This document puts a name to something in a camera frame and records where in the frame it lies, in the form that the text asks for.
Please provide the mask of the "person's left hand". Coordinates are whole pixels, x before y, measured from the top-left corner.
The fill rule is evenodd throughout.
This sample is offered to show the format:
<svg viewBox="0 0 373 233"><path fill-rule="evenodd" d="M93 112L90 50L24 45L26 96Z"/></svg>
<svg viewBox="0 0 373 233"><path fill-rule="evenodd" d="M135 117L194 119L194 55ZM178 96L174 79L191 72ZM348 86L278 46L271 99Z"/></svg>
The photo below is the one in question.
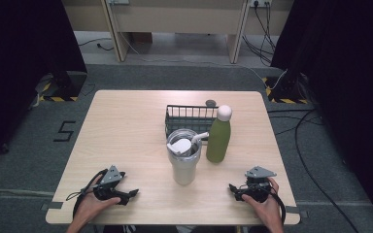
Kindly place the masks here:
<svg viewBox="0 0 373 233"><path fill-rule="evenodd" d="M76 210L71 224L77 228L82 228L87 223L92 221L96 216L101 214L104 210L116 205L119 202L119 197L114 197L107 200L99 200L94 195L92 187L90 187L85 193L78 209Z"/></svg>

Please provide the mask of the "white tumbler with straw lid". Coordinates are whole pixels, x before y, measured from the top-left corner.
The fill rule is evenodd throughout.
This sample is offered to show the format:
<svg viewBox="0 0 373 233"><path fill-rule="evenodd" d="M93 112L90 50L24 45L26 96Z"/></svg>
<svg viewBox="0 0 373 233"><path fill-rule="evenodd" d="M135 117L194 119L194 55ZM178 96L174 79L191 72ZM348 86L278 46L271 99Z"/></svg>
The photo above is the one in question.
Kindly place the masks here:
<svg viewBox="0 0 373 233"><path fill-rule="evenodd" d="M168 136L166 148L176 183L188 185L194 181L202 141L208 137L208 132L198 134L190 129L178 129Z"/></svg>

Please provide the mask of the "black curtain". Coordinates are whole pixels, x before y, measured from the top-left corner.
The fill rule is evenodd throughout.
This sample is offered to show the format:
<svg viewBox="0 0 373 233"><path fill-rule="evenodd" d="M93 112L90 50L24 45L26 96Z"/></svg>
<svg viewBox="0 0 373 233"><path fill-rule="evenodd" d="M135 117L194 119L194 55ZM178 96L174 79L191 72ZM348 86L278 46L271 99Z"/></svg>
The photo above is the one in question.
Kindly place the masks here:
<svg viewBox="0 0 373 233"><path fill-rule="evenodd" d="M0 0L0 148L51 74L86 70L62 0Z"/></svg>
<svg viewBox="0 0 373 233"><path fill-rule="evenodd" d="M293 0L272 64L307 76L373 204L373 0Z"/></svg>

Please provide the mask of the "black wire basket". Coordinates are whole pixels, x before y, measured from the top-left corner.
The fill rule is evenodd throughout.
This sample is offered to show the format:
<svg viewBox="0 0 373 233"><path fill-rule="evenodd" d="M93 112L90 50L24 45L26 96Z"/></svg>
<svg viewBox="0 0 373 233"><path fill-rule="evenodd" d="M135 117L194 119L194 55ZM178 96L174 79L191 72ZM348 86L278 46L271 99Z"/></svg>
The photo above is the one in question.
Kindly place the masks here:
<svg viewBox="0 0 373 233"><path fill-rule="evenodd" d="M217 107L167 105L165 111L165 135L176 130L189 129L198 134L209 132L217 117Z"/></svg>

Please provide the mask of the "green bottle with white cap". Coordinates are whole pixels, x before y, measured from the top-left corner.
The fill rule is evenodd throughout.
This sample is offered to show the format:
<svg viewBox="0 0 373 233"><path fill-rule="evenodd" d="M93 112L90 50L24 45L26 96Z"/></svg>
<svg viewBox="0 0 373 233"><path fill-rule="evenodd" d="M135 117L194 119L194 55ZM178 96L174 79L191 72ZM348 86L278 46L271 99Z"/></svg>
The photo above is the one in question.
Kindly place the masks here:
<svg viewBox="0 0 373 233"><path fill-rule="evenodd" d="M206 157L213 163L224 160L231 135L232 109L227 105L218 107L208 138Z"/></svg>

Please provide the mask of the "grey tape strip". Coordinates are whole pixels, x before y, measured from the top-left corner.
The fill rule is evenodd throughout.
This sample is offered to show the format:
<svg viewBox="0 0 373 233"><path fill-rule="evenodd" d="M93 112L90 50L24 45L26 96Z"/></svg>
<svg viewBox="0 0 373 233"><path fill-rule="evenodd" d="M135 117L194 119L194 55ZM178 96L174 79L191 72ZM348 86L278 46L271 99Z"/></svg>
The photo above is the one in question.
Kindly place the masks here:
<svg viewBox="0 0 373 233"><path fill-rule="evenodd" d="M298 207L293 207L293 206L286 206L286 212L287 214L299 214L301 218L308 218L308 212L303 211Z"/></svg>
<svg viewBox="0 0 373 233"><path fill-rule="evenodd" d="M51 209L60 210L60 209L62 209L62 205L63 205L63 202L44 203L41 206L41 210L42 211L47 211L47 210L51 210Z"/></svg>

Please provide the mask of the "white wall socket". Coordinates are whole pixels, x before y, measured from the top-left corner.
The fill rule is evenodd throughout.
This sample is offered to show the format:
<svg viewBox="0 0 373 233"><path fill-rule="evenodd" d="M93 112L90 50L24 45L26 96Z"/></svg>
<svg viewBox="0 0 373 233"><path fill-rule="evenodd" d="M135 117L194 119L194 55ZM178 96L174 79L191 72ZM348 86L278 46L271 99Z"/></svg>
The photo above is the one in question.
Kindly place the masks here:
<svg viewBox="0 0 373 233"><path fill-rule="evenodd" d="M250 7L252 8L268 8L271 7L272 0L251 0Z"/></svg>

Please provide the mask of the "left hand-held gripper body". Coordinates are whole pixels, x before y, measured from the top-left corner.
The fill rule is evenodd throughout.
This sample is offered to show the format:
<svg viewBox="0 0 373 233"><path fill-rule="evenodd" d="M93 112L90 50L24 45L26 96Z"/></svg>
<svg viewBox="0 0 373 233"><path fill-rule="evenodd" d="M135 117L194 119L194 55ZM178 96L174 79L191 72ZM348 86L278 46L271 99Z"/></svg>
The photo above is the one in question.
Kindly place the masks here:
<svg viewBox="0 0 373 233"><path fill-rule="evenodd" d="M127 200L128 194L116 190L117 185L123 179L125 173L120 172L115 165L102 172L101 178L92 187L92 191L98 200L108 200L119 197Z"/></svg>

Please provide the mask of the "person's right hand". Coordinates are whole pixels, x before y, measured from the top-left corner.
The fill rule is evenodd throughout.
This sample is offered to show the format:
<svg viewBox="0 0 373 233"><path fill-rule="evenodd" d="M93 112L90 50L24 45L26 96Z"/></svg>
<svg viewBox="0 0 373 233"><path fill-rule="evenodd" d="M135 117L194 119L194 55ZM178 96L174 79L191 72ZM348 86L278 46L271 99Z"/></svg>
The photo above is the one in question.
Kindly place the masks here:
<svg viewBox="0 0 373 233"><path fill-rule="evenodd" d="M255 201L251 196L243 194L243 200L253 209L255 216L266 226L283 226L281 220L280 206L272 195L263 203Z"/></svg>

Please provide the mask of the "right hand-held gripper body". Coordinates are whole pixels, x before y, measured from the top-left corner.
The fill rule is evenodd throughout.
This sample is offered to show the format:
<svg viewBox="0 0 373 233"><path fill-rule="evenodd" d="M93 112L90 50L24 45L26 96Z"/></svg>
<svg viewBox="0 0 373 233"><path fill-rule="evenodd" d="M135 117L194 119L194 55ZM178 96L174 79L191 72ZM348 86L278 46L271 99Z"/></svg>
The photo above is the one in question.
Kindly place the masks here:
<svg viewBox="0 0 373 233"><path fill-rule="evenodd" d="M241 195L252 197L256 202L263 203L268 196L274 193L270 178L275 177L276 173L260 166L254 166L245 173L247 178L246 188L241 190Z"/></svg>

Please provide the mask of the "beige wooden desk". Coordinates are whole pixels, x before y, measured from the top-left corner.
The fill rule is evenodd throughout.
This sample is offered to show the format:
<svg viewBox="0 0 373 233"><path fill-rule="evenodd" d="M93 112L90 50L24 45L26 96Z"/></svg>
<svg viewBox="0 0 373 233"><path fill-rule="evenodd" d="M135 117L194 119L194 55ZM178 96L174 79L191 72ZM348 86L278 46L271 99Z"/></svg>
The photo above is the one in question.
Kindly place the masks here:
<svg viewBox="0 0 373 233"><path fill-rule="evenodd" d="M130 33L221 34L229 61L238 61L242 37L283 31L294 0L61 0L76 31L108 31L116 58L126 59Z"/></svg>

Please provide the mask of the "black stand base striped tape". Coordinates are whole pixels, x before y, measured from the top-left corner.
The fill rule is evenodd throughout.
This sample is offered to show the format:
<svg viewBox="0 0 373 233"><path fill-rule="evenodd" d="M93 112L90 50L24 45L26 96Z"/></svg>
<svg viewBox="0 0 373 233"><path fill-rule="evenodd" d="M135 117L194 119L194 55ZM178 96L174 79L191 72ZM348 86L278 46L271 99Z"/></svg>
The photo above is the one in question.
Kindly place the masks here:
<svg viewBox="0 0 373 233"><path fill-rule="evenodd" d="M69 102L77 101L87 73L66 71L61 77L51 73L44 75L36 86L39 101Z"/></svg>
<svg viewBox="0 0 373 233"><path fill-rule="evenodd" d="M307 104L307 98L296 83L285 80L284 77L262 78L268 100L273 103Z"/></svg>

